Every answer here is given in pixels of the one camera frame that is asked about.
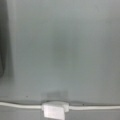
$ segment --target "gray wall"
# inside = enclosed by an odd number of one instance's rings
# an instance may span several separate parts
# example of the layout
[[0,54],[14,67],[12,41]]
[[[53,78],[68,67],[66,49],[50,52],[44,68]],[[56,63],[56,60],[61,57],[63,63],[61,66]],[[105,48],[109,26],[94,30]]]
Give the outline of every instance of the gray wall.
[[[120,104],[119,0],[7,0],[6,5],[1,101]],[[40,111],[0,109],[2,120],[44,120]],[[119,113],[70,112],[66,118],[119,120]]]

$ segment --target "wall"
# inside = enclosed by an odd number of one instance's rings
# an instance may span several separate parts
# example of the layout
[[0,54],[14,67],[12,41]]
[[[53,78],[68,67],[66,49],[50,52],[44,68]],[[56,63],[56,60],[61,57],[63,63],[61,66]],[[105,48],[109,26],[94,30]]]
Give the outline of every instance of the wall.
[[[119,0],[8,0],[7,6],[9,40],[1,100],[120,103]],[[39,112],[5,109],[8,116],[2,116],[43,119]],[[75,120],[119,117],[119,111],[67,115]]]

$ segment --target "white cable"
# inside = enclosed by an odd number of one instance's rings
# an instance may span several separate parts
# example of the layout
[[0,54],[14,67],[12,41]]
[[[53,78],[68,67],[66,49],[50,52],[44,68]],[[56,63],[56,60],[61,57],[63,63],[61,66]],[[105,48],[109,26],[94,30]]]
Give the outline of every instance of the white cable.
[[120,106],[69,106],[69,110],[120,110]]
[[20,108],[20,109],[41,109],[41,105],[19,105],[19,104],[12,104],[6,102],[0,102],[0,106],[12,107],[12,108]]
[[[0,106],[20,108],[20,109],[42,109],[41,105],[20,105],[13,103],[0,102]],[[120,106],[68,106],[69,110],[120,110]]]

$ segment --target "plug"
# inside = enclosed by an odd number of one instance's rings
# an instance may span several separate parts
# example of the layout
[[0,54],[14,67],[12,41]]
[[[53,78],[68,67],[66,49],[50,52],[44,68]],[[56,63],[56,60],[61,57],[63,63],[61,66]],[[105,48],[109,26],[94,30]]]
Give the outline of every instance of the plug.
[[42,105],[44,111],[44,117],[65,120],[65,112],[69,112],[69,104],[66,102],[47,102]]

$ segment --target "white plug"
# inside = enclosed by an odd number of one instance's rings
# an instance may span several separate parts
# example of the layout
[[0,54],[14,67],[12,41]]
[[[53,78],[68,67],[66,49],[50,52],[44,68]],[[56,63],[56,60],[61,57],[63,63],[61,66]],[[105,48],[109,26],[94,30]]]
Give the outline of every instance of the white plug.
[[65,112],[69,112],[69,104],[65,102],[47,102],[42,105],[44,117],[65,120]]

